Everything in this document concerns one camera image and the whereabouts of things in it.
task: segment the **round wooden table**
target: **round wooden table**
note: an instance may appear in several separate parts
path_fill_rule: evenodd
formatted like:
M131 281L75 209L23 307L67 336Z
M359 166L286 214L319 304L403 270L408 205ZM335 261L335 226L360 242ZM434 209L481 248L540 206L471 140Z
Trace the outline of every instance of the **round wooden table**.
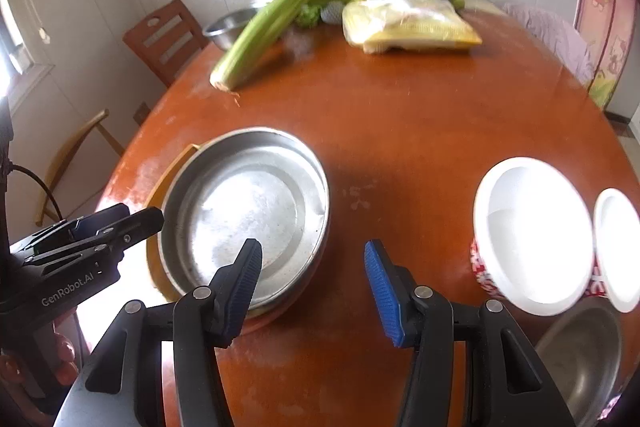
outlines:
M585 89L509 18L468 12L484 43L467 53L366 55L342 29L292 32L239 96L209 85L221 53L209 45L168 90L129 145L102 198L132 212L191 143L270 126L290 132L324 166L330 231L318 270L275 322L218 351L236 426L394 425L410 350L383 334L363 248L378 237L418 283L450 301L486 299L471 271L472 206L482 176L510 156L533 156L563 172L593 210L617 187L640 208L640 186ZM126 251L122 278L79 308L90 344L129 299L164 302L144 245ZM513 311L535 343L554 319ZM640 310L622 317L618 386L640 353ZM450 425L462 418L463 351L456 348ZM179 425L165 357L168 425Z

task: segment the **red floral pattern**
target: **red floral pattern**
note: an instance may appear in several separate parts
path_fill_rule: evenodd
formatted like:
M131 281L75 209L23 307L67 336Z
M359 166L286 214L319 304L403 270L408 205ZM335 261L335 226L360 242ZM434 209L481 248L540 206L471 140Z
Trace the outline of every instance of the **red floral pattern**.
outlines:
M482 257L480 257L478 242L475 237L471 243L471 269L474 271L480 287L486 291L490 297L503 297L500 290L498 290L498 286L496 286L494 280L491 279L491 275L487 272L484 261L482 261Z
M591 280L589 281L589 285L584 292L585 297L606 297L607 289L604 286L604 281L602 280L602 272L600 271L600 266L598 265L598 260L596 259L593 265L593 272L591 273Z

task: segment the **metal bowl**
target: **metal bowl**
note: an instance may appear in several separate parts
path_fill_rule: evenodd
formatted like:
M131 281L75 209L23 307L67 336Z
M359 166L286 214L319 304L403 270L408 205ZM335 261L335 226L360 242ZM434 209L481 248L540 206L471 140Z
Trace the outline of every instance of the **metal bowl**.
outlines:
M227 51L258 10L259 7L251 7L231 12L204 28L202 34L222 51Z
M184 295L208 284L244 240L262 245L262 272L249 310L273 310L314 265L329 217L318 158L299 139L267 127L241 129L206 145L182 167L164 199L159 253Z
M577 427L590 427L611 398L620 357L620 316L602 297L579 301L549 328L536 351Z

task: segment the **black cable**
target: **black cable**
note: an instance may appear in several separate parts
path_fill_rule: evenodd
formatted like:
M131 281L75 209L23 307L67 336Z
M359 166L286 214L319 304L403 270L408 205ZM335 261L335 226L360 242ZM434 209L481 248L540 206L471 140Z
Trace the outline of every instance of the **black cable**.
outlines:
M56 213L58 214L58 219L60 221L65 219L64 217L62 217L62 212L60 212L60 207L56 203L56 198L53 197L53 192L49 190L49 187L47 187L47 184L44 181L38 178L37 174L30 171L28 168L22 167L21 165L16 165L15 163L11 164L11 171L18 171L18 172L22 172L22 174L26 174L28 177L34 180L40 187L42 187L42 190L44 190L47 193L47 196L51 200L51 203L53 204L53 207L55 208Z

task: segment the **kitchen floor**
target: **kitchen floor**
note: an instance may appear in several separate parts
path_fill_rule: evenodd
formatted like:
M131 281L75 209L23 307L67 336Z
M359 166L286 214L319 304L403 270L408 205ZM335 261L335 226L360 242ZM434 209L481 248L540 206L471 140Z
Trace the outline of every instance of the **kitchen floor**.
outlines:
M622 149L625 150L626 156L629 158L631 166L634 168L638 181L640 182L640 143L638 143L636 137L631 133L628 125L614 121L610 121L609 123L618 136Z

